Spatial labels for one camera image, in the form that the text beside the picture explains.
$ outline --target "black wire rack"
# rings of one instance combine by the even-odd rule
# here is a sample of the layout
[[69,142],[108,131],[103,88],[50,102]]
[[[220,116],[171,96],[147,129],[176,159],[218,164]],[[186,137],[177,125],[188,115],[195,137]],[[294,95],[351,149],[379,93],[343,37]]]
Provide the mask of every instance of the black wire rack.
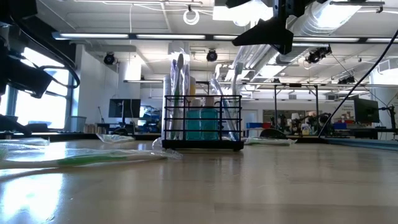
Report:
[[[239,151],[243,149],[244,144],[241,140],[241,95],[189,95],[189,96],[164,96],[165,97],[165,126],[163,128],[164,138],[162,139],[162,146],[166,149],[232,149]],[[215,99],[214,106],[190,106],[193,99],[205,99],[212,97]],[[215,109],[217,111],[217,118],[188,118],[187,111],[191,109]],[[179,116],[171,118],[170,115],[178,110]],[[187,129],[187,121],[218,121],[217,129],[203,130],[203,129]],[[170,129],[170,123],[179,121],[180,128]],[[228,124],[234,126],[234,130],[227,130]],[[217,133],[216,140],[206,139],[187,139],[187,133]],[[170,137],[171,133],[178,133],[176,137]],[[223,138],[234,136],[235,141],[231,138]]]

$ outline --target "teal container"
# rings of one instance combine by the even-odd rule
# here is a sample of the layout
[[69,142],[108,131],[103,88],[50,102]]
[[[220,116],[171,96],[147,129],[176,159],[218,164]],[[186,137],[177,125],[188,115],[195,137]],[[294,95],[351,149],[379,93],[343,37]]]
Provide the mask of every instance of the teal container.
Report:
[[[200,100],[192,100],[191,106],[201,106]],[[198,130],[198,131],[187,131],[185,138],[188,141],[199,141],[201,140],[200,130],[200,108],[192,108],[187,112],[187,118],[195,118],[193,120],[185,121],[185,129],[187,130]]]
[[[214,98],[206,97],[205,106],[214,106]],[[218,112],[213,108],[203,108],[200,111],[200,126],[202,130],[206,130],[206,132],[201,133],[202,140],[206,141],[216,141],[219,140],[218,135],[218,121],[217,120],[206,120],[206,118],[215,119],[218,118]]]

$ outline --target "table surface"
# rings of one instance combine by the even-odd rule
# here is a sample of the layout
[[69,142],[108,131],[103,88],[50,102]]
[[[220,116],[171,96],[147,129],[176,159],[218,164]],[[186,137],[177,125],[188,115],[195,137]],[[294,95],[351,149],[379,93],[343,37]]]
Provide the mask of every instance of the table surface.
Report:
[[[97,140],[55,147],[149,149]],[[0,170],[0,223],[397,223],[398,153],[329,144]]]

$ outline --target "black monitor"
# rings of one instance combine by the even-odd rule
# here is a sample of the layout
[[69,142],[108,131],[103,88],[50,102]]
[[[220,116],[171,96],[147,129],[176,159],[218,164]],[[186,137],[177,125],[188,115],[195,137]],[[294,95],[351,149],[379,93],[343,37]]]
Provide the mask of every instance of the black monitor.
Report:
[[140,107],[141,100],[111,99],[109,101],[109,117],[123,119],[139,118]]
[[379,103],[373,100],[354,99],[355,121],[379,123]]

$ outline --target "window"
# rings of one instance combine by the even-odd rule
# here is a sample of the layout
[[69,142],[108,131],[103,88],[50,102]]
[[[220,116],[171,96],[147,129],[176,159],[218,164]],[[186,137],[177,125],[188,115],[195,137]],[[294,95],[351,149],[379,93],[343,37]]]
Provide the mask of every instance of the window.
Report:
[[[23,56],[28,60],[25,64],[33,66],[51,65],[62,67],[63,65],[32,49],[25,48]],[[68,70],[48,69],[46,72],[61,83],[67,84],[70,80]],[[41,99],[31,97],[29,94],[18,91],[16,113],[18,123],[22,125],[32,123],[47,123],[49,128],[63,129],[68,103],[68,89],[52,81]]]
[[0,114],[5,115],[7,113],[7,103],[8,103],[8,86],[6,88],[6,94],[1,96],[0,101]]

